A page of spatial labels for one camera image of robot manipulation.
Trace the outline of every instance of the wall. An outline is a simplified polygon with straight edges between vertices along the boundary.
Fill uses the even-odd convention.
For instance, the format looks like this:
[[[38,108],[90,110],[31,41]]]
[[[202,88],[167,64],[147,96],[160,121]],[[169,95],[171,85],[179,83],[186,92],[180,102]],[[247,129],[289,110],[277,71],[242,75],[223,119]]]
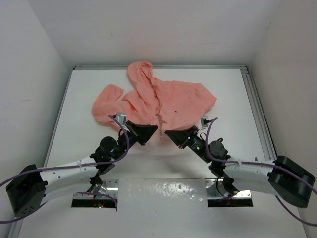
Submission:
[[[70,74],[26,0],[0,1],[0,180],[43,165]],[[5,188],[0,220],[13,218]],[[0,225],[6,237],[9,225]]]
[[[317,2],[283,0],[251,67],[276,150],[317,176]],[[317,222],[312,195],[303,217]],[[315,228],[306,228],[316,237]]]
[[[249,64],[279,0],[29,0],[52,44],[83,64]]]

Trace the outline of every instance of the white table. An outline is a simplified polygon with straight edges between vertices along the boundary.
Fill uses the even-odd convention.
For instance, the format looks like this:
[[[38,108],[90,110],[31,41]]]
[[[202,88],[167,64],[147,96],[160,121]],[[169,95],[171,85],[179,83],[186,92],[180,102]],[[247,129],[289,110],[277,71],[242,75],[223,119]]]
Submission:
[[[252,82],[240,68],[157,68],[162,80],[200,82],[217,98],[207,113],[218,117],[209,140],[224,138],[229,154],[243,160],[272,158]],[[59,116],[47,166],[83,158],[105,136],[117,131],[95,122],[91,108],[102,89],[114,83],[133,87],[124,69],[74,70]],[[107,238],[304,238],[301,223],[272,195],[252,193],[254,207],[208,208],[204,178],[213,175],[189,149],[161,143],[157,131],[146,146],[135,145],[104,178],[119,179],[118,212],[104,208],[71,208],[72,195],[50,201],[24,219],[15,237]]]

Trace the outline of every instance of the pink cloth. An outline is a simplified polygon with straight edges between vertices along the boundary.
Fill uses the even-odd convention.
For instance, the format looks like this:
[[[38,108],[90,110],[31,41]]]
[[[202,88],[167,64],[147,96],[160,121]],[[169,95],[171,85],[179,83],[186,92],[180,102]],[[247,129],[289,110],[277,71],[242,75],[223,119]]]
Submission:
[[[135,124],[158,125],[163,131],[189,128],[199,121],[216,102],[201,83],[162,81],[152,75],[152,64],[146,61],[128,66],[128,77],[136,89],[120,100],[123,89],[110,84],[93,104],[98,122],[112,123],[109,114],[127,114]],[[161,116],[162,125],[156,116]]]

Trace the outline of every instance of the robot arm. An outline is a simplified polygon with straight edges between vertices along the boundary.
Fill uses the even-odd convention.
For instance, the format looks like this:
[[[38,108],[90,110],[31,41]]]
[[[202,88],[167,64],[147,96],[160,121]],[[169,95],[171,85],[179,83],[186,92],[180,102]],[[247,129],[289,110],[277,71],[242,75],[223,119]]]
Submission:
[[[202,117],[202,127],[206,127],[207,117]],[[280,166],[305,182],[314,185],[315,177],[285,156],[278,156],[275,161],[258,162],[257,165],[241,163],[228,155],[228,151],[222,144],[223,139],[205,146],[205,140],[199,136],[200,129],[193,126],[186,130],[168,130],[165,134],[180,148],[189,147],[204,162],[210,163],[209,170],[217,177],[223,177],[223,194],[236,194],[239,191],[252,190],[270,193],[282,197],[288,203],[306,208],[311,195],[311,190],[298,179],[290,176],[282,170],[272,168],[270,165]]]
[[[136,125],[130,121],[125,122],[125,114],[117,114],[117,120],[126,129],[129,138],[129,147],[136,142],[145,145],[157,130],[156,125]],[[73,166],[73,168],[50,171],[41,171],[20,176],[12,180],[6,187],[14,214],[24,217],[33,213],[42,204],[49,200],[65,196],[74,192],[90,192],[102,184],[100,175],[109,172],[115,167],[111,163],[120,158],[127,148],[125,135],[119,138],[107,136],[100,142],[95,153],[76,162],[58,166]],[[84,166],[89,163],[109,162],[108,164]],[[22,172],[37,169],[35,165],[27,166]]]

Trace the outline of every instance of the white wall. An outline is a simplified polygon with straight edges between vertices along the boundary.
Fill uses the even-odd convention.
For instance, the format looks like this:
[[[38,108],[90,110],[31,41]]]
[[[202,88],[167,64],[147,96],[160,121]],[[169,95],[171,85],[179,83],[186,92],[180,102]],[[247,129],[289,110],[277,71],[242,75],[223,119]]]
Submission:
[[[27,0],[0,1],[0,180],[43,165],[69,70]],[[0,220],[13,218],[5,188]],[[9,226],[0,225],[0,237]]]
[[[249,64],[280,0],[29,0],[79,64]]]
[[[276,150],[317,176],[317,1],[283,0],[252,65]],[[317,197],[303,217],[317,223]],[[309,237],[317,237],[308,228]]]

